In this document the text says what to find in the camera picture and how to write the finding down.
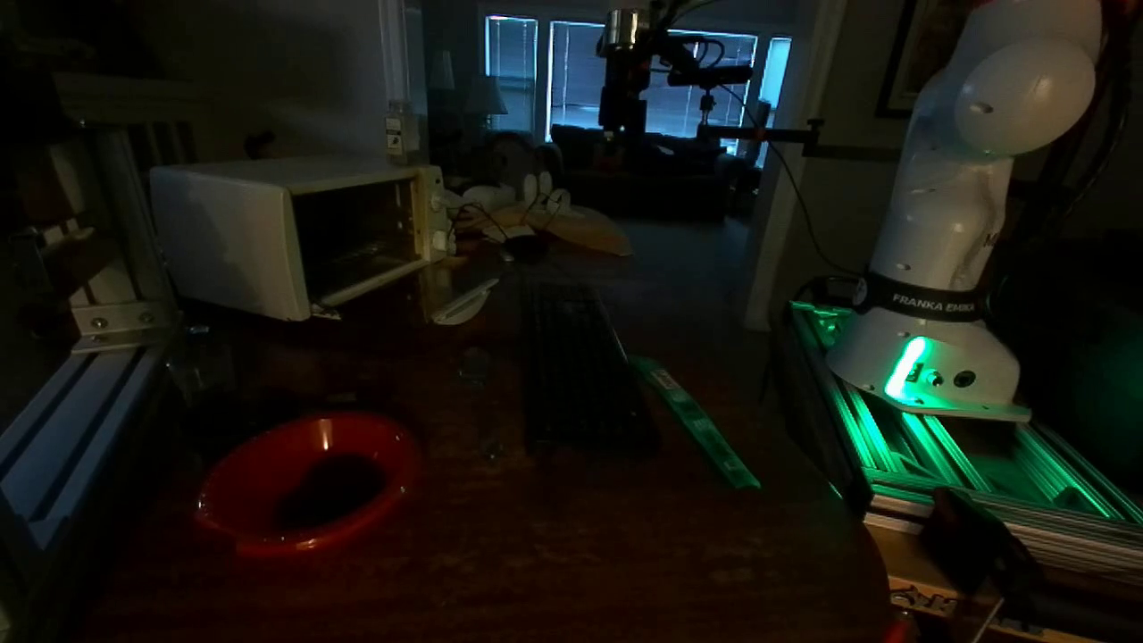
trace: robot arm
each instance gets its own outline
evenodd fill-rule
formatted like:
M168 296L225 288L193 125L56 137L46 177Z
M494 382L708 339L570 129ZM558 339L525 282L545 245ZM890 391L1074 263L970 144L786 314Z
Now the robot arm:
M839 378L926 413L1023 416L1019 362L981 324L981 271L1012 159L1064 137L1095 93L1100 0L981 0L908 125Z

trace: microwave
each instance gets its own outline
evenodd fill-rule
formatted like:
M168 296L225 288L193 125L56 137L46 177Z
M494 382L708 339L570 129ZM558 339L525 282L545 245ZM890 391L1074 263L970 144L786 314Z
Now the microwave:
M451 252L441 177L382 156L149 169L158 252L186 299L334 319Z

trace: wooden table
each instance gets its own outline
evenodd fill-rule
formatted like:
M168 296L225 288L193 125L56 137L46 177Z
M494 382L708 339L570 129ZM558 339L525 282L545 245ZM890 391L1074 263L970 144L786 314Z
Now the wooden table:
M511 274L463 330L368 302L341 324L234 330L241 382L259 391L355 390L403 416L426 456L419 491L341 551L241 562L193 525L200 471L176 475L183 485L122 534L75 638L878 638L874 547L771 402L724 368L751 339L697 341L701 320L646 319L662 288L633 282L637 266L580 274L630 345L711 410L759 488L728 488L657 401L664 445L646 459L527 456Z

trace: cable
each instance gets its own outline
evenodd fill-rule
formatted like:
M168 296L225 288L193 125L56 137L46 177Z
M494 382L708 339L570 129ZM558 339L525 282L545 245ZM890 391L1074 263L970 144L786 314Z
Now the cable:
M737 93L737 88L728 88L728 85L719 85L719 88L724 88L724 93L746 112L751 129L759 137L763 125L756 121L756 115L751 112L751 102L744 100L744 93ZM799 216L805 216L805 225L807 225L807 234L811 234L811 245L815 245L817 260L820 260L825 266L832 266L834 274L843 274L843 278L859 274L856 266L845 266L843 260L834 260L834 256L825 251L825 241L820 241L820 234L817 234L817 225L815 225L815 215L811 215L811 203L807 203L805 188L795 185L793 169L788 169L782 145L771 145L771 153L778 156L778 169L782 169L782 176L786 176L786 182L788 182L788 188L793 188L795 210L799 210Z
M1107 39L1095 63L1095 96L1086 118L1062 137L1038 176L1031 177L1024 220L1019 220L1019 252L1038 252L1053 245L1074 207L1094 191L1107 156L1117 149L1131 112L1131 20L1111 20L1105 2Z

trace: red plastic bowl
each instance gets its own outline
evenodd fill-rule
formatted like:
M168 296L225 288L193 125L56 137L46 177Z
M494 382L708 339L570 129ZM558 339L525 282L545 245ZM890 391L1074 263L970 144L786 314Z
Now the red plastic bowl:
M200 485L195 522L240 552L289 556L356 538L411 491L419 453L382 413L312 413L276 426Z

